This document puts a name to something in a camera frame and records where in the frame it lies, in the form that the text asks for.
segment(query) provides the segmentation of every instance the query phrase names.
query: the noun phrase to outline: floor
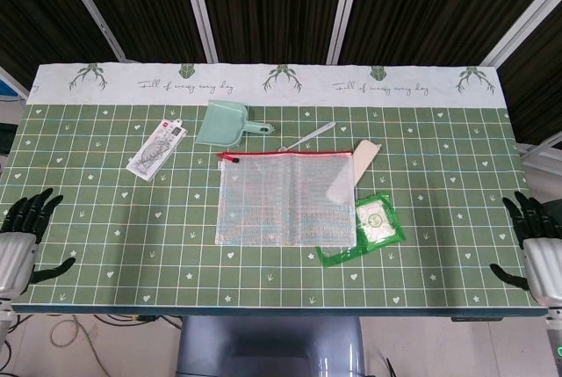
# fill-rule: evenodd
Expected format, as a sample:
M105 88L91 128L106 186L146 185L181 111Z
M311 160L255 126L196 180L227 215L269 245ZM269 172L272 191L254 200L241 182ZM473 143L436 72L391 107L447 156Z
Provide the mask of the floor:
M0 121L17 123L23 111L17 104L6 105L10 109L2 106ZM562 197L560 185L544 184L549 179L544 174L528 170L528 179L531 191L541 201ZM560 193L553 194L552 188ZM19 326L8 337L13 357L4 372L20 377L103 376L82 332L68 347L52 345L52 328L69 318L35 315ZM101 323L92 315L80 315L78 320L112 377L174 375L179 331L172 325L158 320L123 329ZM366 370L378 377L389 375L385 357L392 361L399 377L557 376L541 317L507 318L495 323L369 317L362 318L361 323ZM74 332L73 323L63 323L55 329L53 340L65 344ZM0 367L7 355L6 349L0 352Z

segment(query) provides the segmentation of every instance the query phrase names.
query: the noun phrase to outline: table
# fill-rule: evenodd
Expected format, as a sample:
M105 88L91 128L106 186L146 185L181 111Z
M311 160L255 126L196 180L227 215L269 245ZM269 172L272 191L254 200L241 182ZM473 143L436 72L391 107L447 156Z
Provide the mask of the table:
M211 98L251 106L252 120L276 128L246 136L243 150L276 150L331 120L301 150L381 143L357 197L389 192L406 241L330 268L314 248L215 245L221 150L194 144ZM188 133L147 183L124 167L162 118L181 118ZM488 268L522 273L501 197L526 192L491 68L42 65L0 180L0 212L49 186L64 200L38 267L77 261L31 286L18 311L544 313Z

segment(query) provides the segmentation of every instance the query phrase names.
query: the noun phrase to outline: cutting mat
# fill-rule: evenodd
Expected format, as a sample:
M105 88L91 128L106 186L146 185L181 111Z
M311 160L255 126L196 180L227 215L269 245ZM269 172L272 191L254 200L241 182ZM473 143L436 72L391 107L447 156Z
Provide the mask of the cutting mat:
M76 264L32 286L22 303L85 306L507 308L534 306L489 271L521 273L501 204L525 191L505 109L253 107L270 136L241 148L272 151L326 122L304 151L381 143L357 197L386 191L406 233L400 245L322 268L312 248L214 245L216 149L194 144L204 106L30 105L0 180L0 212L52 186L64 195L38 267ZM188 134L153 183L124 169L161 118Z

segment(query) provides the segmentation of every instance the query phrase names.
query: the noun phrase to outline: black ceiling panel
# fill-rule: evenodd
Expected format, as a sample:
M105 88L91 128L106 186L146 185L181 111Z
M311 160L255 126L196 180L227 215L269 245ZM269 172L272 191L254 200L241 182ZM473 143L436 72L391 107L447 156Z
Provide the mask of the black ceiling panel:
M341 64L478 65L533 0L354 0Z
M562 131L562 5L498 69L519 142Z
M190 0L94 0L128 59L206 62Z
M205 0L221 62L326 63L338 0Z
M0 0L0 66L26 88L41 63L115 55L80 0Z

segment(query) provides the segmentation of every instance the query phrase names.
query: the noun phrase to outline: small dustpan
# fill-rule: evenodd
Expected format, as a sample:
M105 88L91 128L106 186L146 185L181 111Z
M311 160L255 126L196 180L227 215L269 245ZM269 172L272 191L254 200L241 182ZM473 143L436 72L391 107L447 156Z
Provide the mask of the small dustpan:
M209 100L196 143L233 147L240 144L244 131L254 134L271 134L275 128L270 124L248 120L246 106L235 102Z

